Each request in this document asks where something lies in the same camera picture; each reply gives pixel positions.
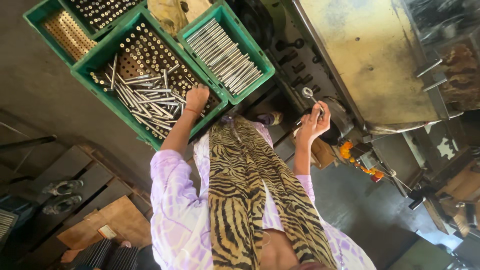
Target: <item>black pulley wheel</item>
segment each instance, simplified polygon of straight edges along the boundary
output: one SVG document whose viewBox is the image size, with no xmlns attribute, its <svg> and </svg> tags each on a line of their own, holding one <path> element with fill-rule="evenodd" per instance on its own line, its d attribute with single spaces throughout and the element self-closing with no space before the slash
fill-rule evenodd
<svg viewBox="0 0 480 270">
<path fill-rule="evenodd" d="M 236 15 L 261 49 L 268 49 L 274 35 L 273 19 L 259 0 L 237 2 Z"/>
</svg>

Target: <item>woman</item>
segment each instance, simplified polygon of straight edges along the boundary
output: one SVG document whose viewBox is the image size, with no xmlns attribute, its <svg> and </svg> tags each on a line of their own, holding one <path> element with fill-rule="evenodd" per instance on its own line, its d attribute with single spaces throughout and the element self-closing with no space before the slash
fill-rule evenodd
<svg viewBox="0 0 480 270">
<path fill-rule="evenodd" d="M 161 268 L 375 269 L 313 204 L 310 147 L 330 127 L 327 105 L 319 101 L 302 117 L 293 171 L 262 124 L 241 117 L 215 124 L 194 145 L 197 197 L 183 154 L 208 96 L 202 84 L 187 92 L 183 115 L 151 161 L 152 243 Z"/>
</svg>

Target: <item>stack of metal rods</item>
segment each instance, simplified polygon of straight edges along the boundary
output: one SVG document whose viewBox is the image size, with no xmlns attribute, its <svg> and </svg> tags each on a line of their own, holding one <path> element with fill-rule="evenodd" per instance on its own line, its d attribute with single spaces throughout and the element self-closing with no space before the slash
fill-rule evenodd
<svg viewBox="0 0 480 270">
<path fill-rule="evenodd" d="M 70 0 L 98 32 L 133 8 L 141 0 Z"/>
<path fill-rule="evenodd" d="M 187 38 L 195 54 L 232 95 L 239 95 L 262 76 L 248 54 L 242 54 L 222 26 L 212 18 Z"/>
<path fill-rule="evenodd" d="M 147 37 L 148 33 L 151 33 L 143 23 L 136 29 L 145 33 Z M 154 137 L 165 139 L 177 119 L 183 114 L 186 106 L 186 91 L 198 85 L 198 82 L 188 69 L 164 47 L 160 39 L 156 38 L 156 41 L 153 41 L 152 36 L 145 38 L 142 35 L 138 36 L 137 40 L 134 40 L 135 38 L 135 34 L 130 34 L 120 47 L 124 49 L 123 55 L 130 54 L 130 60 L 137 61 L 147 74 L 140 71 L 140 76 L 124 79 L 118 72 L 119 56 L 115 54 L 113 64 L 108 64 L 108 72 L 102 74 L 91 72 L 90 75 L 96 83 L 103 86 L 105 92 L 116 93 L 120 102 L 140 124 L 145 125 L 146 130 L 151 130 Z M 207 103 L 205 108 L 210 108 L 210 105 Z"/>
</svg>

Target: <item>concrete floor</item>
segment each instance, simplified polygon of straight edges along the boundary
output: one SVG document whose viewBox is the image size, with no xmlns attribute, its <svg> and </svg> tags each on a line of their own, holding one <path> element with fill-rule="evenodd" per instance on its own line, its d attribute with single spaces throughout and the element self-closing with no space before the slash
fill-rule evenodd
<svg viewBox="0 0 480 270">
<path fill-rule="evenodd" d="M 19 172 L 36 176 L 70 146 L 89 143 L 149 190 L 149 162 L 155 152 L 136 140 L 132 129 L 70 76 L 67 66 L 23 20 L 22 14 L 37 3 L 13 1 L 0 11 L 4 26 L 0 30 L 0 121 L 31 137 L 55 134 L 59 141 L 36 149 Z M 274 127 L 271 132 L 275 141 L 284 131 Z M 0 143 L 21 139 L 3 127 L 0 134 Z M 285 159 L 292 150 L 286 141 L 277 152 Z M 20 158 L 20 153 L 1 155 L 0 163 L 13 168 Z M 410 200 L 392 185 L 374 184 L 358 170 L 314 168 L 312 178 L 320 214 L 355 240 L 378 269 L 408 249 L 418 237 L 414 231 L 436 230 L 425 208 L 409 210 Z"/>
<path fill-rule="evenodd" d="M 149 188 L 149 163 L 155 152 L 136 140 L 137 134 L 127 124 L 70 75 L 68 67 L 22 18 L 38 3 L 14 1 L 0 11 L 4 26 L 0 30 L 0 121 L 30 127 L 43 135 L 55 134 L 65 147 L 79 143 L 96 146 L 109 159 L 124 164 L 123 172 L 129 178 Z M 38 175 L 58 154 L 50 159 L 32 156 L 22 171 Z"/>
</svg>

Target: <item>perforated metal plate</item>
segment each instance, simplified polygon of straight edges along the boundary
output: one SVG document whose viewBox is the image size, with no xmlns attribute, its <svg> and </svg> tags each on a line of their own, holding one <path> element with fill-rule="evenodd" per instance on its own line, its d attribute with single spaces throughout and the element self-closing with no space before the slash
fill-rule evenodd
<svg viewBox="0 0 480 270">
<path fill-rule="evenodd" d="M 65 10 L 44 22 L 44 27 L 75 59 L 80 60 L 97 43 L 89 39 Z"/>
</svg>

